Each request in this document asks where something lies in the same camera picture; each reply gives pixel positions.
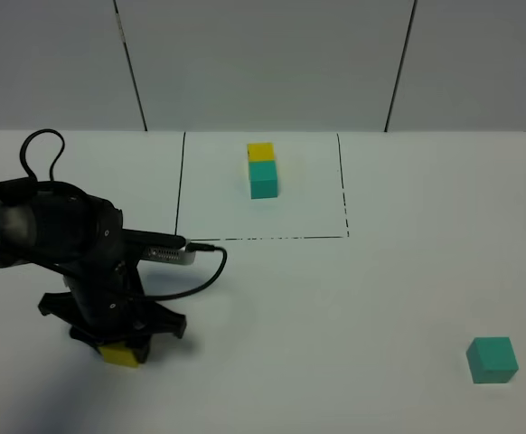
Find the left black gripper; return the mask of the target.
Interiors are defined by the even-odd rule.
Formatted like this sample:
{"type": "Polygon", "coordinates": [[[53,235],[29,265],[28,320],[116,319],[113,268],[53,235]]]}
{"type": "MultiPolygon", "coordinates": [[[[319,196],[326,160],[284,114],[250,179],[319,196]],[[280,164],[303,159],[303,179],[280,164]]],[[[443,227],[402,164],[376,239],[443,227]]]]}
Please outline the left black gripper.
{"type": "Polygon", "coordinates": [[[65,293],[46,293],[38,309],[70,326],[71,339],[94,351],[122,343],[137,363],[146,363],[151,338],[167,334],[181,338],[186,317],[146,297],[136,267],[121,264],[108,273],[74,268],[77,278],[65,276],[65,293]]]}

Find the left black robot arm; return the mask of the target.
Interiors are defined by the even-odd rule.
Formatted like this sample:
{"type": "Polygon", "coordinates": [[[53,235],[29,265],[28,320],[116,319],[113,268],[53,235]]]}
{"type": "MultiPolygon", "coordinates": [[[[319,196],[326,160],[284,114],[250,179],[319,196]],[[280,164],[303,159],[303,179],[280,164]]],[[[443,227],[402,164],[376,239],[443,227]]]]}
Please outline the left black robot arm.
{"type": "Polygon", "coordinates": [[[38,309],[69,325],[70,337],[100,353],[115,345],[145,363],[154,335],[183,337],[186,318],[142,286],[140,261],[179,261],[183,237],[123,226],[110,201],[65,183],[9,189],[0,183],[0,269],[35,264],[63,277],[38,309]]]}

